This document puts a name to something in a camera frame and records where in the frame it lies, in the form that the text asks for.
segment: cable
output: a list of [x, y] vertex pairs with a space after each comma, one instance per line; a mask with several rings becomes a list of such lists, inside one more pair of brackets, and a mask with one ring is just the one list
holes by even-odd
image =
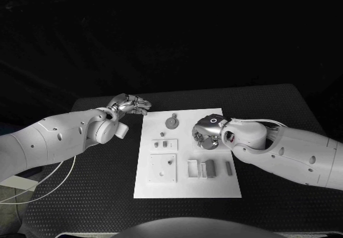
[[39, 199], [42, 199], [43, 197], [46, 197], [46, 196], [59, 188], [59, 186], [63, 184], [65, 180], [68, 179], [69, 174], [71, 174], [71, 172], [72, 172], [72, 170], [73, 170], [73, 164], [72, 164], [69, 173], [68, 173], [68, 175], [66, 175], [63, 181], [62, 181], [60, 184], [55, 187], [55, 189], [53, 189], [49, 193], [46, 193], [42, 197], [39, 197], [39, 198], [36, 198], [34, 200], [30, 200], [30, 201], [27, 201], [27, 202], [17, 202], [17, 203], [0, 202], [0, 204], [7, 204], [7, 205], [24, 204], [24, 203], [34, 202], [34, 201], [37, 201]]
[[53, 169], [53, 171], [50, 172], [50, 174], [42, 179], [42, 181], [40, 181], [37, 184], [34, 184], [26, 191], [23, 191], [23, 192], [19, 193], [17, 195], [14, 195], [14, 196], [9, 197], [7, 199], [1, 200], [0, 203], [4, 202], [4, 201], [7, 201], [7, 200], [10, 200], [10, 199], [14, 198], [14, 197], [17, 197], [17, 196], [22, 195], [23, 193], [26, 193], [33, 187], [36, 187], [36, 186], [47, 179], [47, 177], [55, 173], [55, 171], [58, 170], [58, 168], [59, 168], [59, 166], [62, 165], [62, 163], [63, 163], [63, 162], [59, 163], [58, 167]]
[[284, 126], [284, 127], [288, 127], [285, 124], [279, 123], [278, 121], [275, 120], [268, 120], [268, 119], [235, 119], [235, 118], [230, 118], [232, 120], [238, 120], [238, 121], [262, 121], [262, 122], [271, 122], [279, 126]]

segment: small part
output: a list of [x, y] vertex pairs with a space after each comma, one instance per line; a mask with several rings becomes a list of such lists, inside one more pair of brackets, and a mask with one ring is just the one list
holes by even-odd
[[187, 160], [187, 177], [189, 179], [197, 178], [197, 160]]
[[225, 164], [226, 164], [228, 175], [232, 176], [230, 162], [226, 161]]
[[202, 179], [207, 178], [206, 163], [200, 163]]
[[171, 117], [166, 120], [167, 129], [173, 130], [179, 126], [179, 120], [176, 119], [176, 114], [173, 113]]
[[215, 161], [213, 160], [206, 160], [205, 163], [206, 163], [207, 178], [215, 178], [216, 177]]

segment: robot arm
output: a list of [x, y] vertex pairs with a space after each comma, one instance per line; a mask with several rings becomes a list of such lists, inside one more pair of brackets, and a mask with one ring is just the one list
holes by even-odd
[[147, 114], [150, 102], [120, 94], [104, 108], [60, 114], [42, 119], [16, 133], [0, 136], [0, 181], [22, 171], [62, 162], [88, 147], [121, 139], [128, 126], [118, 120], [125, 115]]
[[197, 122], [193, 137], [205, 149], [215, 149], [222, 140], [241, 161], [282, 178], [343, 190], [343, 144], [330, 138], [284, 126], [269, 128], [256, 121], [228, 121], [220, 115]]

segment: black background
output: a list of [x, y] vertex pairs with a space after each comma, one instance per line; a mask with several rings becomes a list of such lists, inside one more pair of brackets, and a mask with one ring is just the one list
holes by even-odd
[[83, 97], [292, 83], [341, 139], [334, 8], [114, 2], [0, 2], [3, 123], [27, 126]]

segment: robotic hand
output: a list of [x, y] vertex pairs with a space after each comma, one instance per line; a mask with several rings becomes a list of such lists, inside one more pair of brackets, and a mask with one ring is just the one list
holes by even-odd
[[343, 144], [330, 138], [271, 120], [229, 120], [216, 114], [199, 120], [192, 134], [203, 149], [213, 150], [220, 140], [238, 159], [267, 172], [297, 183], [343, 190]]
[[120, 94], [107, 107], [42, 119], [16, 133], [0, 136], [0, 181], [22, 171], [62, 162], [88, 147], [121, 139], [128, 126], [120, 122], [128, 114], [147, 115], [151, 103]]

